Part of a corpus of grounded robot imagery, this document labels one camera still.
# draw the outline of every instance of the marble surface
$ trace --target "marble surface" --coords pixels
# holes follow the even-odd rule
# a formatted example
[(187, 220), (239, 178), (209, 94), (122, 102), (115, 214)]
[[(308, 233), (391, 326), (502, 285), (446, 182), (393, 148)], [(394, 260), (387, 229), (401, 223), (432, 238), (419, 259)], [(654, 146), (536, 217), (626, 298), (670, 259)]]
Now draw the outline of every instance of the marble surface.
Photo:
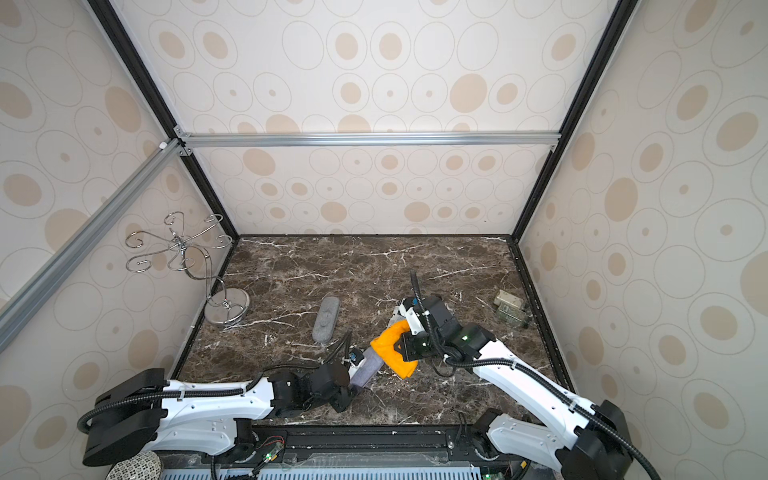
[[(223, 332), (205, 323), (179, 379), (242, 381), (276, 362), (322, 359), (327, 349), (314, 343), (312, 328), (325, 296), (341, 299), (333, 341), (351, 329), (353, 346), (365, 350), (386, 328), (395, 301), (412, 295), (411, 268), (418, 270), (425, 296), (441, 294), (460, 323), (491, 330), (554, 379), (535, 325), (513, 329), (494, 317), (499, 289), (525, 295), (505, 238), (430, 236), (242, 238), (225, 280), (250, 294), (250, 310), (239, 325)], [(382, 367), (345, 412), (324, 406), (299, 418), (262, 422), (446, 424), (457, 423), (458, 412), (474, 422), (488, 407), (535, 421), (497, 387), (464, 370), (440, 378), (427, 361), (408, 379)]]

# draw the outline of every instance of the metal jewelry stand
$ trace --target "metal jewelry stand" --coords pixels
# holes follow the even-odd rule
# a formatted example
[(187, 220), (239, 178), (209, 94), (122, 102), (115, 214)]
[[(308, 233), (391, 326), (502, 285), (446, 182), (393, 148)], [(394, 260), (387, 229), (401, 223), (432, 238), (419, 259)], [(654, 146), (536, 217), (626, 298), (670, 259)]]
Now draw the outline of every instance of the metal jewelry stand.
[[(180, 217), (180, 232), (174, 226), (177, 222), (177, 216)], [(250, 297), (245, 290), (239, 288), (227, 288), (224, 280), (218, 275), (214, 275), (213, 261), (208, 253), (208, 248), (227, 248), (232, 244), (232, 237), (229, 235), (219, 235), (216, 237), (216, 245), (203, 246), (194, 242), (196, 238), (203, 235), (208, 230), (216, 227), (221, 222), (222, 216), (211, 214), (205, 219), (205, 223), (210, 226), (192, 237), (184, 236), (184, 212), (171, 212), (164, 219), (163, 223), (167, 225), (172, 238), (167, 239), (155, 235), (145, 230), (133, 232), (125, 238), (125, 245), (130, 248), (142, 248), (144, 241), (138, 235), (149, 235), (158, 238), (167, 243), (168, 247), (156, 252), (141, 253), (131, 257), (125, 263), (125, 268), (132, 273), (146, 272), (152, 267), (152, 260), (155, 255), (165, 252), (174, 252), (174, 256), (168, 261), (167, 267), (177, 272), (185, 272), (193, 280), (205, 280), (206, 305), (204, 309), (205, 320), (218, 326), (221, 329), (238, 324), (244, 317), (245, 312), (250, 305)], [(193, 249), (200, 252), (205, 262), (205, 275), (195, 276), (190, 272), (194, 266), (195, 260), (188, 256), (188, 250)], [(213, 286), (216, 282), (221, 284), (221, 290), (212, 294)]]

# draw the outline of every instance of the robotic arm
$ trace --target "robotic arm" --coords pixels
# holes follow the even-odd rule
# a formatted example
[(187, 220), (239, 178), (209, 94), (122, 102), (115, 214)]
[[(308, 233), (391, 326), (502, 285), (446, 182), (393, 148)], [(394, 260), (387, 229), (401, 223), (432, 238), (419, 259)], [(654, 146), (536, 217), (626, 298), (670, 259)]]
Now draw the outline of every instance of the robotic arm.
[(166, 381), (163, 369), (144, 370), (99, 396), (78, 421), (88, 435), (83, 465), (112, 465), (148, 450), (245, 460), (256, 448), (253, 420), (292, 417), (327, 403), (342, 412), (351, 403), (349, 373), (340, 362), (302, 368), (312, 371), (240, 383)]
[(402, 358), (408, 362), (438, 356), (454, 369), (466, 368), (546, 425), (520, 422), (489, 409), (479, 422), (488, 443), (477, 443), (478, 453), (520, 455), (561, 472), (566, 480), (620, 480), (634, 458), (650, 478), (660, 478), (627, 440), (627, 422), (616, 405), (606, 400), (597, 406), (563, 389), (519, 359), (493, 333), (474, 323), (460, 325), (439, 297), (422, 298), (415, 272), (411, 282), (414, 296), (395, 308), (411, 329), (395, 344)]
[[(652, 480), (660, 478), (626, 440), (627, 423), (617, 406), (607, 400), (596, 406), (563, 389), (493, 333), (474, 323), (459, 324), (439, 297), (422, 298), (415, 272), (411, 280), (414, 296), (401, 300), (394, 312), (410, 326), (393, 346), (403, 360), (442, 357), (453, 369), (493, 383), (546, 425), (489, 409), (475, 423), (478, 455), (520, 455), (566, 480), (620, 480), (634, 458)], [(145, 370), (98, 397), (95, 408), (78, 421), (88, 434), (83, 465), (110, 465), (147, 450), (197, 451), (226, 463), (243, 461), (257, 449), (253, 420), (291, 417), (325, 404), (342, 412), (351, 403), (349, 371), (357, 366), (347, 370), (333, 361), (292, 367), (312, 370), (210, 384), (166, 381), (163, 369)]]

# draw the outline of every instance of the wall panel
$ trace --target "wall panel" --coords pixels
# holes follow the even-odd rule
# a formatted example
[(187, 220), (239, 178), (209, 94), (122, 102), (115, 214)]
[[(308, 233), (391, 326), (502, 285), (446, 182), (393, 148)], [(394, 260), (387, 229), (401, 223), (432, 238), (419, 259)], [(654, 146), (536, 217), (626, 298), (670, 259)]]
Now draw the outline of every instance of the wall panel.
[(767, 5), (645, 2), (521, 242), (574, 384), (663, 478), (768, 468)]
[(186, 131), (558, 130), (606, 0), (115, 2)]
[(0, 308), (162, 138), (79, 2), (3, 2)]
[[(184, 212), (187, 234), (202, 230), (210, 214), (179, 160), (161, 171), (0, 353), (0, 478), (106, 475), (108, 468), (81, 464), (87, 437), (75, 423), (97, 396), (135, 373), (170, 372), (205, 299), (204, 282), (170, 271), (167, 253), (153, 257), (146, 273), (125, 269), (137, 252), (165, 247), (146, 237), (144, 247), (131, 249), (125, 237), (139, 229), (167, 237), (163, 219), (173, 210)], [(221, 234), (211, 230), (201, 243)], [(226, 251), (211, 253), (218, 272)], [(202, 259), (195, 260), (192, 271), (201, 276)]]
[(549, 146), (196, 150), (240, 234), (499, 234)]

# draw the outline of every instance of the metal bracket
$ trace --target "metal bracket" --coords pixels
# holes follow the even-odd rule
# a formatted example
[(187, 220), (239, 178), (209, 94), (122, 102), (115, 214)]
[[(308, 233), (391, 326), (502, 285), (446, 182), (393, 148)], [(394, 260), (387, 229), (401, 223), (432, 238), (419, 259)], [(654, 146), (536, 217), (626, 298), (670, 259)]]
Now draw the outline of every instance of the metal bracket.
[(352, 147), (402, 145), (551, 145), (558, 131), (369, 132), (302, 134), (185, 134), (191, 147)]
[(184, 140), (185, 138), (189, 138), (190, 134), (188, 134), (184, 129), (182, 129), (180, 126), (176, 125), (174, 127), (174, 132), (176, 133), (176, 136), (179, 137), (181, 140)]
[(24, 325), (41, 309), (58, 288), (69, 278), (70, 273), (81, 264), (98, 242), (120, 220), (134, 204), (144, 189), (165, 168), (178, 141), (167, 139), (167, 147), (155, 151), (125, 181), (96, 213), (75, 233), (0, 312), (0, 353), (22, 331)]

